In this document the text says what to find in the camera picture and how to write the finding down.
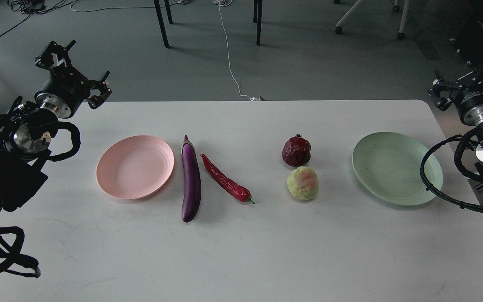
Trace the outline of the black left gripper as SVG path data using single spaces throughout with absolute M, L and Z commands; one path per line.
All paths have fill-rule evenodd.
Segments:
M 52 41 L 35 57 L 36 67 L 51 71 L 42 90 L 34 95 L 35 101 L 62 119 L 71 118 L 86 99 L 91 109 L 98 109 L 112 93 L 107 82 L 109 70 L 100 80 L 88 80 L 72 67 L 68 52 L 75 43 L 71 40 L 61 45 Z

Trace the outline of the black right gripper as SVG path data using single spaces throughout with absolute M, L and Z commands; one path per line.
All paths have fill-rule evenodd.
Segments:
M 464 125 L 480 125 L 483 122 L 483 60 L 473 69 L 472 83 L 446 81 L 439 70 L 434 74 L 428 95 L 435 107 L 444 112 L 454 103 Z

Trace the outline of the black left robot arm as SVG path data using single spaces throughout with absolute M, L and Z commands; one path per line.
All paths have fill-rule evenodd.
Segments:
M 46 162 L 59 162 L 76 155 L 81 146 L 77 126 L 68 122 L 83 102 L 98 109 L 112 90 L 106 71 L 100 80 L 89 80 L 75 69 L 66 45 L 50 42 L 35 58 L 35 65 L 50 77 L 33 102 L 17 97 L 0 114 L 0 212 L 21 208 L 44 185 Z M 29 278 L 41 275 L 39 262 L 21 252 L 24 231 L 18 226 L 0 227 L 0 273 Z

